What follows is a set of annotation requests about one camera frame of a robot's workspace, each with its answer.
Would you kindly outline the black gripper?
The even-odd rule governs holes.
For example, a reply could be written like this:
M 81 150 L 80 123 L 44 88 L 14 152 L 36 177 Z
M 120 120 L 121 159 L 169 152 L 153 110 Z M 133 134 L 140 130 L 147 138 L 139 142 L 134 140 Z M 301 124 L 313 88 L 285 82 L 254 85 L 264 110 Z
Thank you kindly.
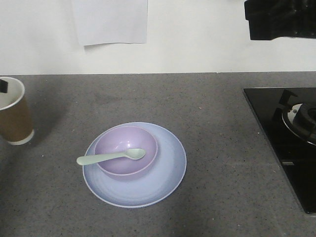
M 316 37 L 314 0 L 247 0 L 244 11 L 251 40 Z

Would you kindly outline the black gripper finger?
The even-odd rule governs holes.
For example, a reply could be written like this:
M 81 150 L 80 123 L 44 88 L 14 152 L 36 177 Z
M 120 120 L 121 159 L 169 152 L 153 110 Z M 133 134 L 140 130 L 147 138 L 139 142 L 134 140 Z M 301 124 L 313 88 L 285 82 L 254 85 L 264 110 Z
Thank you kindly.
M 8 92 L 8 82 L 0 79 L 0 93 Z

